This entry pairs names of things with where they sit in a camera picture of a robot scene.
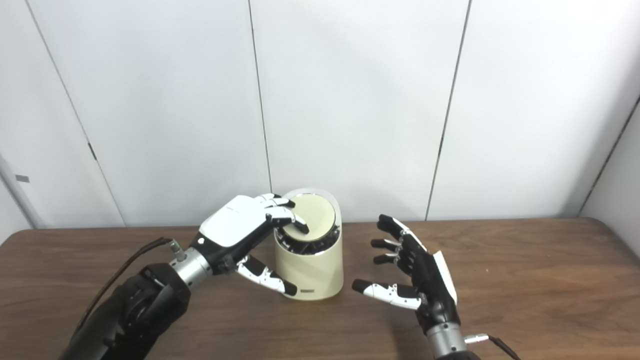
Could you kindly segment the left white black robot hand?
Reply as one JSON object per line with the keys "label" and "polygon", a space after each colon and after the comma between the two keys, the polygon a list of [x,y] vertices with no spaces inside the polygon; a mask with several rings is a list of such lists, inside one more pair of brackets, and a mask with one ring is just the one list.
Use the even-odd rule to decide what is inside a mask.
{"label": "left white black robot hand", "polygon": [[298,288],[272,271],[251,251],[274,230],[292,224],[304,234],[307,222],[294,213],[295,203],[278,194],[237,195],[200,226],[190,246],[206,260],[212,276],[237,273],[266,289],[295,296]]}

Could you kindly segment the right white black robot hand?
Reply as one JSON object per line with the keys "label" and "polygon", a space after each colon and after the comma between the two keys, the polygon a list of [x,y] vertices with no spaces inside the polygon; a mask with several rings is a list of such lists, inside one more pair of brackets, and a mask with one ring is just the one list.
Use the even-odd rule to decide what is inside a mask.
{"label": "right white black robot hand", "polygon": [[460,326],[457,292],[442,252],[430,253],[409,227],[392,216],[380,214],[376,226],[393,239],[371,240],[373,248],[388,251],[375,256],[374,264],[395,265],[409,276],[411,284],[355,279],[352,289],[389,305],[414,310],[424,334],[438,326]]}

